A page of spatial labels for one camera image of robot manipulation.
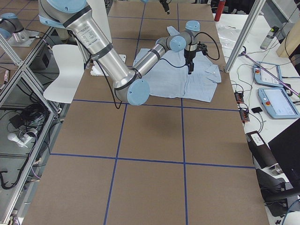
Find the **metal pole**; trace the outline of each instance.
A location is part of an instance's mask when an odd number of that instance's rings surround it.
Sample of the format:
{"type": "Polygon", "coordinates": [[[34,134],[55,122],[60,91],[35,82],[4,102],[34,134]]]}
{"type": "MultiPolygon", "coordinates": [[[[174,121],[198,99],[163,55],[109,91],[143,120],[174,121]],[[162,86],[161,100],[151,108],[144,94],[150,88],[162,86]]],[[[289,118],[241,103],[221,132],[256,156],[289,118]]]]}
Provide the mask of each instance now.
{"type": "Polygon", "coordinates": [[[241,53],[242,55],[244,55],[247,59],[249,59],[250,61],[252,61],[254,64],[257,65],[257,67],[259,67],[260,69],[266,71],[271,77],[273,77],[275,80],[277,80],[281,85],[283,85],[285,88],[287,88],[288,90],[290,90],[292,93],[294,93],[295,95],[297,95],[300,98],[300,94],[298,92],[296,92],[293,88],[290,88],[289,86],[286,85],[286,83],[284,83],[283,81],[279,80],[276,76],[274,76],[270,71],[268,71],[266,68],[262,67],[261,65],[259,65],[259,63],[257,63],[255,60],[253,60],[252,58],[250,58],[247,54],[245,54],[244,52],[241,53]]]}
{"type": "Polygon", "coordinates": [[[22,60],[18,56],[17,53],[10,47],[9,43],[5,40],[5,38],[0,34],[0,46],[2,46],[3,50],[7,53],[7,55],[11,58],[15,65],[21,66],[22,60]]]}
{"type": "Polygon", "coordinates": [[[239,38],[238,38],[238,40],[231,52],[231,55],[228,59],[228,62],[226,64],[226,67],[225,67],[226,73],[229,73],[229,71],[233,67],[234,62],[235,62],[236,58],[238,57],[238,55],[241,51],[241,48],[244,45],[245,40],[246,40],[249,32],[251,31],[251,28],[252,28],[253,24],[255,23],[255,20],[256,20],[257,16],[259,15],[265,2],[266,2],[266,0],[255,0],[254,5],[252,6],[252,9],[250,11],[250,14],[244,24],[242,31],[240,32],[239,38]]]}

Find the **light blue joint cap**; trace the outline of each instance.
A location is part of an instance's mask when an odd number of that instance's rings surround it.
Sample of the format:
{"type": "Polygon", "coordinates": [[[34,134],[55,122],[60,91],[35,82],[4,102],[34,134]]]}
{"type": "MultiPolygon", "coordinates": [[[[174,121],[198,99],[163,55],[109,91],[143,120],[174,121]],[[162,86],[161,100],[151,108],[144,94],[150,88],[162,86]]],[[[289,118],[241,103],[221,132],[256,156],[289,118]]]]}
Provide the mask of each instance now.
{"type": "Polygon", "coordinates": [[[56,28],[65,28],[61,23],[59,22],[56,22],[54,20],[49,20],[41,15],[38,15],[39,17],[39,21],[46,25],[46,26],[50,26],[50,27],[56,27],[56,28]]]}
{"type": "Polygon", "coordinates": [[[4,13],[1,15],[3,19],[17,19],[18,17],[14,13],[4,13]]]}
{"type": "Polygon", "coordinates": [[[47,2],[63,13],[77,13],[86,5],[86,0],[47,0],[47,2]]]}
{"type": "Polygon", "coordinates": [[[182,36],[175,36],[170,41],[170,48],[174,52],[179,52],[183,50],[187,45],[187,42],[182,36]]]}
{"type": "Polygon", "coordinates": [[[10,38],[12,35],[5,29],[3,28],[0,28],[0,34],[5,38],[10,38]]]}
{"type": "Polygon", "coordinates": [[[127,100],[131,105],[142,105],[149,98],[150,86],[144,79],[135,80],[127,92],[127,100]]]}
{"type": "Polygon", "coordinates": [[[200,23],[196,20],[190,20],[186,23],[186,29],[191,31],[200,31],[200,23]]]}

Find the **label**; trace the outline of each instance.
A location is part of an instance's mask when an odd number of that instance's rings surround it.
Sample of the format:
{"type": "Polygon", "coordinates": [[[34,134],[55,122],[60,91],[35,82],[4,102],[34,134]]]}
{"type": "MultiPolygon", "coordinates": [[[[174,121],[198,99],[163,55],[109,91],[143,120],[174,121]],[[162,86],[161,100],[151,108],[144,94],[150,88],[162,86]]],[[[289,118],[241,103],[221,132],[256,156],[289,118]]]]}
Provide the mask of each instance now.
{"type": "Polygon", "coordinates": [[[257,146],[264,144],[261,137],[258,134],[252,134],[251,137],[257,146]]]}
{"type": "Polygon", "coordinates": [[[77,33],[78,38],[88,48],[100,41],[99,36],[94,32],[90,26],[84,27],[77,33]]]}

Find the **robotic arm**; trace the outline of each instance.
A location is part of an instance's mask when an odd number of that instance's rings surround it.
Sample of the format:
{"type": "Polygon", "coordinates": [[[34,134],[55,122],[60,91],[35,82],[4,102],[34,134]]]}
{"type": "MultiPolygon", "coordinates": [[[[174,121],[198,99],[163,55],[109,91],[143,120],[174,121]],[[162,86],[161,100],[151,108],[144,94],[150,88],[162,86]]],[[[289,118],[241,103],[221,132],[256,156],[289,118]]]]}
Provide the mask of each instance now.
{"type": "Polygon", "coordinates": [[[132,105],[145,103],[150,94],[144,76],[168,51],[185,49],[187,65],[193,64],[198,42],[195,36],[200,31],[197,21],[189,21],[185,31],[178,35],[164,37],[129,69],[92,18],[92,9],[86,0],[39,0],[40,22],[53,27],[71,30],[88,49],[92,59],[97,61],[112,78],[115,96],[132,105]]]}
{"type": "Polygon", "coordinates": [[[29,39],[27,30],[24,29],[14,13],[0,15],[0,34],[5,39],[14,36],[18,43],[23,43],[29,39]]]}

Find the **gray bottle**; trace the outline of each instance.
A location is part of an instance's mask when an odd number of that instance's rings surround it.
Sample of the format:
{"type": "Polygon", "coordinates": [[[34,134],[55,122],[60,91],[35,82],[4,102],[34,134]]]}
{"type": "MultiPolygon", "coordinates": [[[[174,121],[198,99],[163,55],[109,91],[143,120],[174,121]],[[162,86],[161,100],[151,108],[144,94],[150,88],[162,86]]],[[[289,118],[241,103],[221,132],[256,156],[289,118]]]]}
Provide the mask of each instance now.
{"type": "Polygon", "coordinates": [[[267,36],[265,37],[265,39],[263,40],[262,44],[261,44],[261,49],[267,49],[271,43],[271,41],[273,40],[273,38],[276,36],[276,34],[279,31],[279,27],[274,25],[271,30],[269,31],[269,33],[267,34],[267,36]]]}

